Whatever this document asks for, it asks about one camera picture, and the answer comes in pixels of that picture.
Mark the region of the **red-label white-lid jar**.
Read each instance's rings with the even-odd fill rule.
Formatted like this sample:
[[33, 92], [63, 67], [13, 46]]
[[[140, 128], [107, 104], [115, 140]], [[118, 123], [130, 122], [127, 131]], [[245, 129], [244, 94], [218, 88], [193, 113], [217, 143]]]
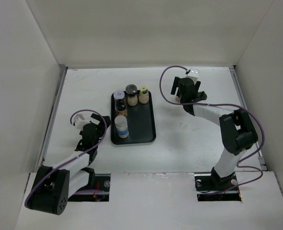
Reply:
[[122, 90], [117, 90], [113, 93], [113, 98], [115, 101], [124, 100], [125, 99], [125, 92]]

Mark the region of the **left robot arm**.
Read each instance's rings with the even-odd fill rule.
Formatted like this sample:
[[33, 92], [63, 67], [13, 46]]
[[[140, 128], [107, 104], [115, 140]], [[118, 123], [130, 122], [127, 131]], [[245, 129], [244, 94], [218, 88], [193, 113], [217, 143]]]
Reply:
[[90, 165], [111, 121], [109, 116], [96, 113], [92, 113], [91, 118], [98, 123], [85, 120], [79, 113], [71, 117], [70, 122], [79, 129], [81, 139], [69, 157], [37, 170], [32, 189], [24, 202], [26, 208], [60, 215], [70, 201], [109, 200], [110, 175], [96, 174]]

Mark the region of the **yellow-cap spice bottle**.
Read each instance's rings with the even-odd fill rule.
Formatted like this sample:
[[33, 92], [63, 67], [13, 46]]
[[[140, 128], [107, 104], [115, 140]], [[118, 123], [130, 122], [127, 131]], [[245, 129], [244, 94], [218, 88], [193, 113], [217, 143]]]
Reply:
[[147, 104], [149, 102], [149, 93], [146, 86], [142, 86], [139, 89], [139, 102], [142, 104]]

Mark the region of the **clear-lid pepper grinder bottle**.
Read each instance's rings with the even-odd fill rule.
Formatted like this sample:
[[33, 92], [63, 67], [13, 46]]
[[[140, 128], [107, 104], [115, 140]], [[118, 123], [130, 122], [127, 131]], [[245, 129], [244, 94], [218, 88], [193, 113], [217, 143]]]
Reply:
[[125, 88], [125, 92], [127, 94], [127, 103], [130, 106], [135, 106], [138, 103], [138, 98], [137, 98], [137, 86], [134, 84], [129, 84]]

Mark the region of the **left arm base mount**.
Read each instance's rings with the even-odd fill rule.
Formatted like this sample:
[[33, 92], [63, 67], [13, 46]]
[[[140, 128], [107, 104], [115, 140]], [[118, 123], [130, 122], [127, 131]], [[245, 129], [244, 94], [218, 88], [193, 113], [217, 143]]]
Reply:
[[69, 202], [108, 202], [111, 175], [97, 174], [92, 168], [77, 172], [69, 182]]

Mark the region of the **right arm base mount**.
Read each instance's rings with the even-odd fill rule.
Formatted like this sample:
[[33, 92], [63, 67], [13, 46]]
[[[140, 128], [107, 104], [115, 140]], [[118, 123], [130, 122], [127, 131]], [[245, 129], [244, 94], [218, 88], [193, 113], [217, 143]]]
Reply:
[[212, 170], [210, 173], [195, 174], [194, 179], [197, 200], [200, 202], [241, 201], [235, 173], [225, 178], [220, 178]]

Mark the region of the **black-cap spice bottle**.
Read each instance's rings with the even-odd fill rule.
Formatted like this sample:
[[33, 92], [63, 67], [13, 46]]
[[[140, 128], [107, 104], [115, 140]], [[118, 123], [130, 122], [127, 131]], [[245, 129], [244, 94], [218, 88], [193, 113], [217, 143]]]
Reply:
[[117, 115], [122, 115], [127, 117], [127, 106], [124, 100], [119, 99], [115, 103], [115, 111]]

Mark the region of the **silver-lid blue-label jar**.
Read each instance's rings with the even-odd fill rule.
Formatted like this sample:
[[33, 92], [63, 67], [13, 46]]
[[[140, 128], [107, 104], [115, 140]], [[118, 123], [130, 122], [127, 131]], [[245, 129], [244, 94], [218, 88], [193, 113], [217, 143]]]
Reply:
[[118, 136], [120, 138], [127, 138], [129, 135], [129, 131], [126, 117], [123, 115], [118, 115], [114, 119], [114, 124], [116, 126]]

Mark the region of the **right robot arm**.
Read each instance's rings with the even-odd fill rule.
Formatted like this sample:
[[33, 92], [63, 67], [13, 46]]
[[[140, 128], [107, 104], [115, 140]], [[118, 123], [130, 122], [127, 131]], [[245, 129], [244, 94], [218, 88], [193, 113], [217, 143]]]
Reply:
[[220, 127], [223, 152], [209, 176], [197, 176], [195, 187], [199, 192], [223, 191], [235, 180], [235, 167], [247, 150], [257, 141], [258, 135], [249, 114], [239, 108], [227, 110], [197, 103], [207, 99], [205, 92], [200, 92], [200, 81], [191, 78], [175, 77], [171, 94], [180, 99], [183, 108], [189, 114], [204, 118]]

